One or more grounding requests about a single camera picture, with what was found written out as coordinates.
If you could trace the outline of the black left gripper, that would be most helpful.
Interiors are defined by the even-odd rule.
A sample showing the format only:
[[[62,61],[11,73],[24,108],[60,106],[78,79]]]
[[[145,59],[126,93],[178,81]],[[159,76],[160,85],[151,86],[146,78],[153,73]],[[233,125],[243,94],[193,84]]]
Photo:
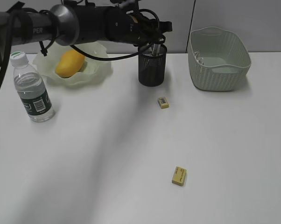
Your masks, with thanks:
[[[131,44],[143,46],[145,44],[164,44],[165,33],[172,32],[172,22],[149,19],[142,14],[131,14],[134,26],[131,33]]]

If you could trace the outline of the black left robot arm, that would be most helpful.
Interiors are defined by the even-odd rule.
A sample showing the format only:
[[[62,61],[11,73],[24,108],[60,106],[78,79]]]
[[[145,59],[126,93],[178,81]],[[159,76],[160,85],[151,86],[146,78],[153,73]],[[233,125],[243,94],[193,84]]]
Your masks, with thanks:
[[[172,31],[170,21],[149,19],[136,0],[112,0],[109,6],[96,6],[86,0],[79,4],[65,0],[50,10],[36,11],[15,3],[0,12],[0,66],[3,61],[8,18],[18,12],[12,28],[12,45],[51,41],[62,46],[96,41],[132,44],[136,47],[165,40],[164,33]]]

